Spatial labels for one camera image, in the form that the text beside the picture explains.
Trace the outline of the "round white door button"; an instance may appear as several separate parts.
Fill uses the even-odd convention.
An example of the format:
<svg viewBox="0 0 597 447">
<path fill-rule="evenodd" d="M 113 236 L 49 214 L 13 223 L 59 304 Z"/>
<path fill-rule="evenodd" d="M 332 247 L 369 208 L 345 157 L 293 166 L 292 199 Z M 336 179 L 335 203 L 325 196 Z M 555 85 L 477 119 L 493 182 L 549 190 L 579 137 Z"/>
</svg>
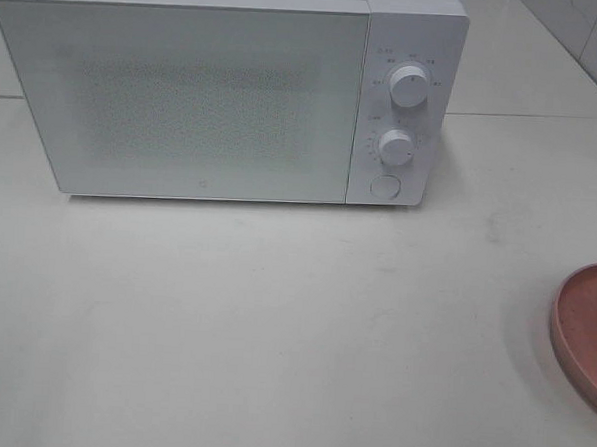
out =
<svg viewBox="0 0 597 447">
<path fill-rule="evenodd" d="M 371 182 L 370 192 L 378 199 L 391 200 L 400 193 L 401 181 L 393 175 L 375 177 Z"/>
</svg>

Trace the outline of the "white microwave door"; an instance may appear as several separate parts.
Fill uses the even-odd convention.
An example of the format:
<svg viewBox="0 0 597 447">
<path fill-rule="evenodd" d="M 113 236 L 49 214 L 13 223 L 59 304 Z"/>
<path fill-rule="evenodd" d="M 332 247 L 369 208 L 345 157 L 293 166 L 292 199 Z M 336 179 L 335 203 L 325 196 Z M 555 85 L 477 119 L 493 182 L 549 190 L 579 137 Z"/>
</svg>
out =
<svg viewBox="0 0 597 447">
<path fill-rule="evenodd" d="M 0 1 L 60 190 L 340 202 L 367 15 Z"/>
</svg>

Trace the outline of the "pink round plate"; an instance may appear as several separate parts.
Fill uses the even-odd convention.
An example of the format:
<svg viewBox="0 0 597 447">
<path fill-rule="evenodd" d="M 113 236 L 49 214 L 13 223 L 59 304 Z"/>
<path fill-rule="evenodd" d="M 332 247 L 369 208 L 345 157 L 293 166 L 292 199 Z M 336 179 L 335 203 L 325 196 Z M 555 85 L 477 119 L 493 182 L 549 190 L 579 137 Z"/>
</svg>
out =
<svg viewBox="0 0 597 447">
<path fill-rule="evenodd" d="M 549 331 L 565 376 L 597 410 L 597 263 L 574 271 L 561 283 Z"/>
</svg>

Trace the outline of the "lower white timer knob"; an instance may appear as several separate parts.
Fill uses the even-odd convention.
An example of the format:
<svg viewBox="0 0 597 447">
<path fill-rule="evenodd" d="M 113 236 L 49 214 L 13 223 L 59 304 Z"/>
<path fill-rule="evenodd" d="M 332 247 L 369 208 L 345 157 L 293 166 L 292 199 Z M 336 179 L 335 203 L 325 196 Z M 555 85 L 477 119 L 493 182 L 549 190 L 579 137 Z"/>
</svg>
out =
<svg viewBox="0 0 597 447">
<path fill-rule="evenodd" d="M 415 149 L 415 140 L 411 134 L 392 129 L 379 138 L 377 151 L 384 165 L 399 167 L 410 162 Z"/>
</svg>

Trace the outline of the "white microwave oven body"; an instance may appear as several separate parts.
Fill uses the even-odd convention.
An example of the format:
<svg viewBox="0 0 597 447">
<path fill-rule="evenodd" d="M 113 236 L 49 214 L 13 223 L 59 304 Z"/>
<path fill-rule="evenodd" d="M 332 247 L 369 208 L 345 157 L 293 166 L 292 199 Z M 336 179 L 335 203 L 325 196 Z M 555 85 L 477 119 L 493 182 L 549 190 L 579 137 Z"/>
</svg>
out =
<svg viewBox="0 0 597 447">
<path fill-rule="evenodd" d="M 358 107 L 350 167 L 348 168 L 347 186 L 343 201 L 282 202 L 280 200 L 178 197 L 184 199 L 394 206 L 415 206 L 419 204 L 423 198 L 428 174 L 434 161 L 434 153 L 439 144 L 439 134 L 444 114 L 447 110 L 449 96 L 469 27 L 468 15 L 459 0 L 17 1 L 367 15 L 368 31 L 358 91 Z M 0 32 L 12 60 L 1 28 Z M 429 71 L 430 88 L 427 99 L 421 105 L 412 108 L 401 108 L 390 98 L 388 76 L 397 67 L 409 62 L 417 62 Z M 377 151 L 379 138 L 386 131 L 392 129 L 406 131 L 415 140 L 416 149 L 413 157 L 404 166 L 384 165 Z M 393 175 L 401 181 L 400 193 L 396 198 L 391 200 L 378 199 L 370 192 L 372 180 L 382 175 Z"/>
</svg>

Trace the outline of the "upper white power knob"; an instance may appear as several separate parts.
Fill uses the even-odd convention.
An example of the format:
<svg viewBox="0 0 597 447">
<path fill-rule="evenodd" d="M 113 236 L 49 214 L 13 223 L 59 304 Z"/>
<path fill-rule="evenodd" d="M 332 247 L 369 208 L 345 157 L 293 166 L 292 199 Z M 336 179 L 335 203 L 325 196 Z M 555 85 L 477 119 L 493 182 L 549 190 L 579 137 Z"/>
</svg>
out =
<svg viewBox="0 0 597 447">
<path fill-rule="evenodd" d="M 388 76 L 388 85 L 390 98 L 398 107 L 419 106 L 429 93 L 429 71 L 417 62 L 409 62 Z"/>
</svg>

